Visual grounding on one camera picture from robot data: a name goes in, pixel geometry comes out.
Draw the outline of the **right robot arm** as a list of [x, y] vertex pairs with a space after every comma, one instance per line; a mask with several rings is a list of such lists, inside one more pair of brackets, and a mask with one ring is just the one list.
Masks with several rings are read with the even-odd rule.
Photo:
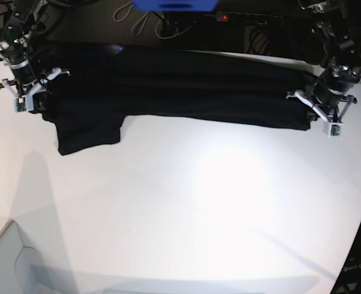
[[13, 97], [15, 112], [32, 112], [39, 109], [34, 96], [47, 92], [47, 84], [60, 75], [70, 72], [59, 67], [39, 76], [34, 72], [29, 52], [30, 42], [36, 36], [47, 1], [16, 1], [9, 19], [0, 29], [0, 59], [13, 74], [3, 79], [0, 90], [8, 90]]

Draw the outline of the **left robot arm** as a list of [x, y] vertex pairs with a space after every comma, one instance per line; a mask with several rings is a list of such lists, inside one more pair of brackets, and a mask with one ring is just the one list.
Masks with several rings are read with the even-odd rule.
[[344, 114], [357, 102], [348, 91], [361, 83], [361, 56], [339, 1], [298, 3], [303, 10], [320, 16], [316, 26], [323, 33], [325, 56], [322, 66], [325, 69], [305, 90], [288, 92], [287, 97], [298, 99], [321, 118], [328, 137], [339, 137]]

